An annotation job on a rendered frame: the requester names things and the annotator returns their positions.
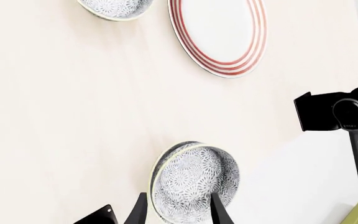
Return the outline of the small flat black plate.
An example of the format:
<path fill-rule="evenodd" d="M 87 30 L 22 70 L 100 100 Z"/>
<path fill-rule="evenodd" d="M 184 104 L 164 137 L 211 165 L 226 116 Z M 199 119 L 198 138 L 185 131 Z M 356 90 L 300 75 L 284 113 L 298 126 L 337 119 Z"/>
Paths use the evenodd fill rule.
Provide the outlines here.
<path fill-rule="evenodd" d="M 118 224 L 111 205 L 105 205 L 74 224 Z"/>

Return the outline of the patterned black and white bowl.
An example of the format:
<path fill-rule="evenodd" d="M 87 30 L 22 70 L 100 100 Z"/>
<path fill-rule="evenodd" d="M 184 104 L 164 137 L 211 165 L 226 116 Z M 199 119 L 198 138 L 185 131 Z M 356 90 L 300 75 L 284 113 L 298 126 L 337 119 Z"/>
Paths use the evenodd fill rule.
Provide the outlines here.
<path fill-rule="evenodd" d="M 114 22 L 136 20 L 150 8 L 154 0 L 76 0 L 90 13 Z"/>
<path fill-rule="evenodd" d="M 211 194 L 223 207 L 240 184 L 236 160 L 226 151 L 199 141 L 184 141 L 156 160 L 149 179 L 148 200 L 163 224 L 211 222 Z"/>

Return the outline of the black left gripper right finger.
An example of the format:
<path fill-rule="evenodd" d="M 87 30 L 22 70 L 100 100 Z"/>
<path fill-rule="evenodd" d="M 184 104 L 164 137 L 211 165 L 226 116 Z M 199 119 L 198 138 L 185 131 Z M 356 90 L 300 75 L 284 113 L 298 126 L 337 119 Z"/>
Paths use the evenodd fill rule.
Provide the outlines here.
<path fill-rule="evenodd" d="M 211 218 L 213 224 L 234 224 L 217 193 L 211 194 Z"/>

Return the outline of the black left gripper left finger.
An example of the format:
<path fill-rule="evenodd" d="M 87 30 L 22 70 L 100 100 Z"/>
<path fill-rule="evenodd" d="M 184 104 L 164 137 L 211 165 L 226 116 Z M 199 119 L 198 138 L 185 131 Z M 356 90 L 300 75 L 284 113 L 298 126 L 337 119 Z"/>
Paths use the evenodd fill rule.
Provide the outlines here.
<path fill-rule="evenodd" d="M 148 209 L 148 201 L 147 201 L 147 193 L 142 192 L 139 194 L 139 197 L 125 220 L 124 224 L 145 224 L 147 218 L 147 209 Z"/>

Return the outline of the white plate with red rings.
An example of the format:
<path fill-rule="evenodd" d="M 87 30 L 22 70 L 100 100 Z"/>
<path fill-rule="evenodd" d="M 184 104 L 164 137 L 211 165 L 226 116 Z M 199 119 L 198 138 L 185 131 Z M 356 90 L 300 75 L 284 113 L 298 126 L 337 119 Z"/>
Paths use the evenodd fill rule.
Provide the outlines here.
<path fill-rule="evenodd" d="M 252 72 L 267 48 L 264 0 L 167 0 L 174 33 L 207 72 L 239 78 Z"/>

